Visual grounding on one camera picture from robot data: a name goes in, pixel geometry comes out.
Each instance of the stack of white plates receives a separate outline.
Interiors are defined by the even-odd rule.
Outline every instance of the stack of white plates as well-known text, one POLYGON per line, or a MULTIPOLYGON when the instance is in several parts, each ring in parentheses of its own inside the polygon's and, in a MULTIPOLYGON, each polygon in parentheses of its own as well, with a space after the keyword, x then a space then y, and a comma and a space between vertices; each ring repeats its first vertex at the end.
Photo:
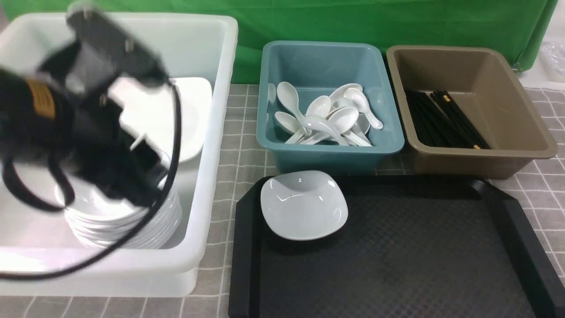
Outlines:
MULTIPOLYGON (((106 248, 123 237, 147 213, 126 200, 110 200, 95 187, 73 182, 75 202, 65 219, 79 242, 86 247, 106 248)), ((63 201, 56 191, 58 201, 63 201)), ((172 189, 157 215, 124 247, 156 249, 173 235, 182 218, 179 195, 172 189)))

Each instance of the white plastic bin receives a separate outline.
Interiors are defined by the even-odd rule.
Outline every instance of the white plastic bin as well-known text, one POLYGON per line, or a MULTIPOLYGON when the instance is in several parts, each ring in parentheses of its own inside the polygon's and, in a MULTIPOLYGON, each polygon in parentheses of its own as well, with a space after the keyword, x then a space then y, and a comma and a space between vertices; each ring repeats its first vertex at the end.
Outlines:
MULTIPOLYGON (((202 153, 181 164, 176 177, 183 223, 160 250, 120 250, 59 280, 0 282, 0 295, 175 297, 194 289, 210 226, 237 22, 213 15, 111 16, 161 54, 172 77, 199 76, 212 84, 212 115, 202 153)), ((71 40, 64 17, 63 13, 29 14, 14 20, 0 33, 0 65, 18 73, 32 71, 52 50, 71 40)), ((32 174, 35 184, 51 182, 47 174, 38 177, 38 171, 32 169, 21 173, 23 178, 32 174)), ((3 187, 0 185, 0 271, 55 270, 93 254, 78 244, 62 214, 50 216, 22 205, 3 187)))

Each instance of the gray checkered tablecloth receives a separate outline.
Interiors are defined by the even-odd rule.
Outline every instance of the gray checkered tablecloth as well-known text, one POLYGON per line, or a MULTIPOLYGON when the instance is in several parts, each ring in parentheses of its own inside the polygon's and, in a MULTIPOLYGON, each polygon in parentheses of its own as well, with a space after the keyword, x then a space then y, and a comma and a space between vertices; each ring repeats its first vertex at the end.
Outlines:
MULTIPOLYGON (((194 292, 184 298, 0 297, 0 318, 226 318, 235 203, 260 178, 276 175, 272 158, 257 144, 256 85, 233 85, 221 145, 218 185, 206 253, 194 292)), ((559 143, 559 154, 538 160, 514 177, 492 181, 517 198, 557 274, 565 281, 565 95, 528 89, 559 143)), ((387 158, 376 174, 409 174, 404 154, 387 158)))

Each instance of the green cloth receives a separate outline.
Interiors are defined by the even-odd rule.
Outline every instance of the green cloth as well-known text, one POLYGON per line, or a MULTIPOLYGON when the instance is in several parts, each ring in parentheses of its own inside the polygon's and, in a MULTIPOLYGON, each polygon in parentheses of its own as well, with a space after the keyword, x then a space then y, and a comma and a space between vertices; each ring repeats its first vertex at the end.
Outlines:
MULTIPOLYGON (((108 11, 229 15, 239 23, 234 83, 258 83, 274 40, 481 46, 532 67, 557 0, 97 0, 108 11)), ((66 11, 69 0, 5 0, 9 18, 66 11)))

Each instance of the black tray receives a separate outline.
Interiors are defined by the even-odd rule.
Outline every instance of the black tray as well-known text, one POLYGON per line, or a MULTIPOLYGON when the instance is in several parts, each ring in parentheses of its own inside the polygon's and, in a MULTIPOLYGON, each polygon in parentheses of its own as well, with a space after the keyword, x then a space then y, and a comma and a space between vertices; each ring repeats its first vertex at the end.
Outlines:
POLYGON ((274 234, 263 178, 237 203, 230 318, 565 317, 565 289, 520 204, 472 178, 335 177, 329 237, 274 234))

